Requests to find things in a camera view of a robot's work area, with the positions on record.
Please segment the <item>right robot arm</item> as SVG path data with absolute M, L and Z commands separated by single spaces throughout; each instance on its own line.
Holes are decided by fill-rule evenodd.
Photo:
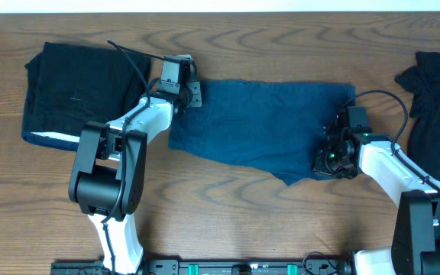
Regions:
M 338 179 L 365 174 L 397 207 L 391 246 L 354 252 L 344 273 L 440 274 L 440 182 L 403 154 L 388 135 L 337 118 L 324 129 L 313 169 Z

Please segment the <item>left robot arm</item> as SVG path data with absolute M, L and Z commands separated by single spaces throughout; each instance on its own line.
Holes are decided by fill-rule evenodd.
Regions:
M 144 250 L 134 212 L 144 188 L 148 144 L 167 130 L 185 108 L 202 104 L 198 80 L 159 81 L 128 113 L 105 124 L 88 122 L 79 137 L 69 197 L 94 224 L 104 252 L 101 263 L 79 274 L 135 274 Z

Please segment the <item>blue denim shorts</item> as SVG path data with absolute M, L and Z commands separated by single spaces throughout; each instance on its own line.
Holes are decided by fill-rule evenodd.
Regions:
M 169 147 L 271 173 L 290 186 L 322 180 L 312 164 L 324 128 L 355 87 L 333 82 L 203 80 L 202 106 L 173 123 Z

